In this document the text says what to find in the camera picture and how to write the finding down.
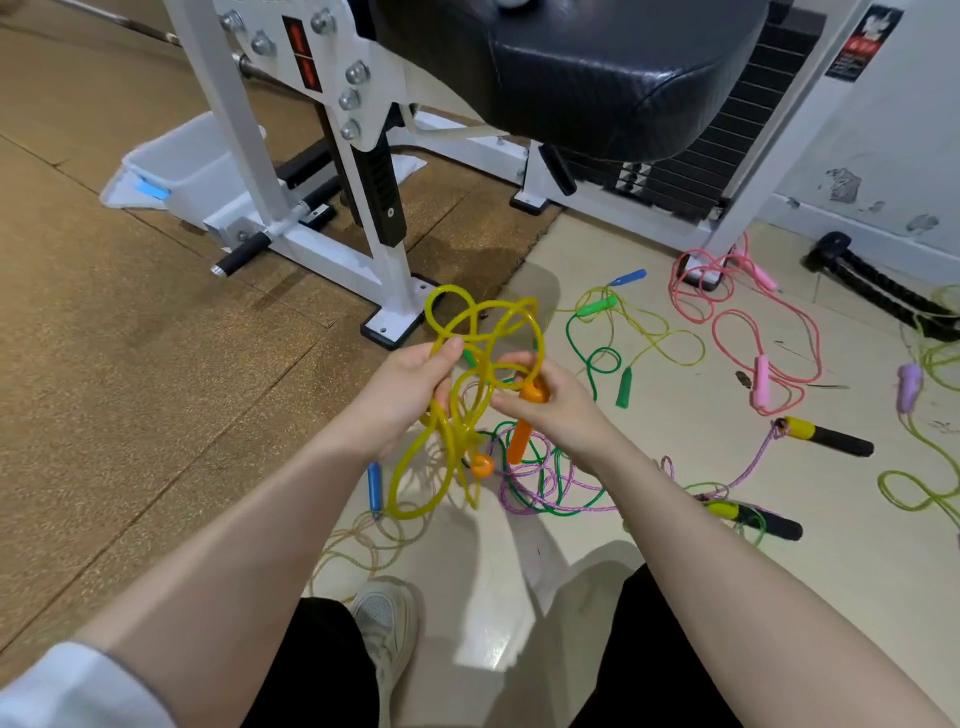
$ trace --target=black padded seat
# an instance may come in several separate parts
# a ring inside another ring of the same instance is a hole
[[[376,40],[506,132],[615,161],[691,144],[750,57],[767,0],[369,0]]]

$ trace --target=brown floor mat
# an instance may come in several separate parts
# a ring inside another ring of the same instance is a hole
[[[166,27],[158,0],[104,6]],[[205,108],[180,51],[49,3],[0,21],[0,684],[276,467],[386,353],[372,307],[276,255],[221,281],[165,213],[100,206],[136,144]],[[251,99],[288,158],[319,127]],[[556,209],[430,158],[401,188],[410,266],[493,295]],[[362,232],[342,215],[344,240]]]

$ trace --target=yellow and black handle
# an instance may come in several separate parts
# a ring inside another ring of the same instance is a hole
[[[778,420],[778,424],[786,428],[790,437],[795,437],[798,440],[809,440],[811,443],[838,449],[841,452],[858,457],[870,457],[874,454],[874,444],[869,440],[861,440],[852,435],[845,435],[843,432],[835,432],[806,420],[799,420],[796,417],[783,417]]]
[[[799,541],[804,534],[804,527],[796,521],[790,521],[776,513],[757,508],[755,505],[736,503],[732,500],[707,500],[704,505],[717,518],[743,523],[757,530],[763,527],[763,530],[771,536],[787,541]]]

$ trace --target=purple jump rope handle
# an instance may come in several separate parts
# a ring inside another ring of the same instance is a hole
[[[897,390],[897,411],[901,415],[913,414],[913,408],[917,404],[917,396],[920,394],[920,387],[924,383],[924,370],[920,368],[919,364],[911,362],[897,369],[897,376],[900,377],[900,387]]]

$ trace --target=white sneaker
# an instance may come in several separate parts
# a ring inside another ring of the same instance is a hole
[[[390,697],[417,644],[417,602],[403,584],[373,580],[350,603],[380,688],[380,728],[390,728]]]

